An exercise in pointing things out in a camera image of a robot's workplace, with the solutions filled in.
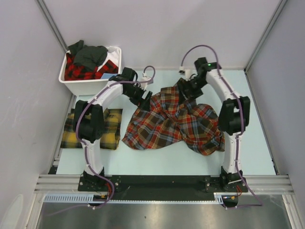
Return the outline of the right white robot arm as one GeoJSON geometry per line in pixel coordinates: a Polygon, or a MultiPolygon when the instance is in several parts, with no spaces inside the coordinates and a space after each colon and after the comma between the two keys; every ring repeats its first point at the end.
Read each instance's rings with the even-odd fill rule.
{"type": "Polygon", "coordinates": [[[244,184],[241,170],[240,148],[242,135],[249,124],[250,98],[241,96],[227,81],[217,62],[205,57],[194,63],[196,74],[179,67],[185,79],[178,83],[179,101],[192,100],[203,95],[202,88],[210,85],[222,102],[218,115],[219,129],[225,137],[225,155],[217,183],[224,191],[232,191],[244,184]]]}

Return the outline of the red brown plaid shirt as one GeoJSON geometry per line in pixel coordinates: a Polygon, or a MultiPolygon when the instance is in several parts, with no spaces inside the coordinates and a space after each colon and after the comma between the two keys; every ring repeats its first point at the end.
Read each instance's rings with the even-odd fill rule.
{"type": "Polygon", "coordinates": [[[181,141],[204,156],[225,150],[216,111],[195,100],[180,102],[177,84],[153,95],[149,111],[136,109],[122,141],[135,150],[161,149],[181,141]]]}

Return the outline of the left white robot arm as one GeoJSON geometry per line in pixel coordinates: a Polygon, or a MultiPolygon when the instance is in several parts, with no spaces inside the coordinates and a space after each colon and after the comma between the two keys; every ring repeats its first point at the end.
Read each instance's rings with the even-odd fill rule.
{"type": "Polygon", "coordinates": [[[139,108],[149,111],[151,91],[146,91],[147,85],[153,83],[156,70],[151,68],[153,75],[142,73],[142,79],[138,80],[135,70],[125,67],[121,74],[113,75],[106,85],[90,100],[77,101],[74,110],[73,130],[84,150],[86,166],[83,172],[89,186],[99,191],[104,188],[104,165],[100,154],[100,140],[105,133],[104,111],[110,103],[121,95],[129,98],[130,102],[139,108]]]}

